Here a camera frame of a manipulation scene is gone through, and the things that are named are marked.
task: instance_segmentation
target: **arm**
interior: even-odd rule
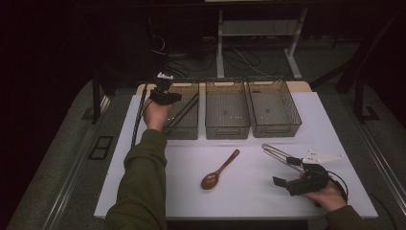
[[[373,230],[355,210],[341,197],[337,187],[329,181],[327,186],[319,191],[303,195],[326,210],[326,219],[331,230]]]
[[[107,212],[104,229],[166,229],[167,139],[161,129],[171,108],[146,101],[147,130],[124,160],[117,202]]]

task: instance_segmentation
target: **white tabletop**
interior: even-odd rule
[[[261,145],[268,144],[295,157],[304,157],[308,150],[344,155],[343,160],[323,166],[338,173],[350,190],[351,204],[363,218],[377,213],[354,171],[320,102],[317,93],[292,93],[303,124],[295,137],[254,138],[247,140],[207,140],[204,127],[205,97],[199,102],[199,138],[169,140],[166,148],[167,218],[168,219],[312,219],[324,212],[301,196],[290,196],[272,182],[272,176],[293,180],[298,173],[268,156]],[[95,216],[104,218],[115,203],[123,161],[131,145],[135,116],[141,96],[133,96],[124,121],[113,159],[101,191]],[[137,143],[146,125],[141,122]],[[211,190],[200,188],[202,178],[216,171],[233,153],[239,156],[221,173]]]

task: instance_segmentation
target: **black device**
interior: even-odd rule
[[[292,181],[286,181],[273,176],[274,184],[285,188],[291,196],[320,191],[326,187],[330,180],[328,172],[321,165],[304,164],[302,159],[295,157],[286,157],[286,163],[300,166],[304,169],[304,174],[301,178]]]
[[[182,95],[178,93],[170,93],[168,90],[172,83],[170,82],[172,77],[165,76],[160,73],[155,79],[155,87],[151,89],[149,98],[156,103],[163,104],[174,104],[182,100]]]

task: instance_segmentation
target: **spoon bowl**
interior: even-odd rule
[[[218,178],[220,177],[220,173],[226,166],[228,166],[237,156],[239,155],[239,150],[236,149],[233,154],[227,159],[227,161],[215,172],[211,172],[207,174],[201,183],[201,187],[204,190],[212,189],[218,182]]]

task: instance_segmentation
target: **sleeve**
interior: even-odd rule
[[[373,230],[359,215],[352,206],[347,205],[326,214],[330,230]]]
[[[147,129],[125,160],[116,204],[104,220],[104,229],[166,229],[165,134]]]

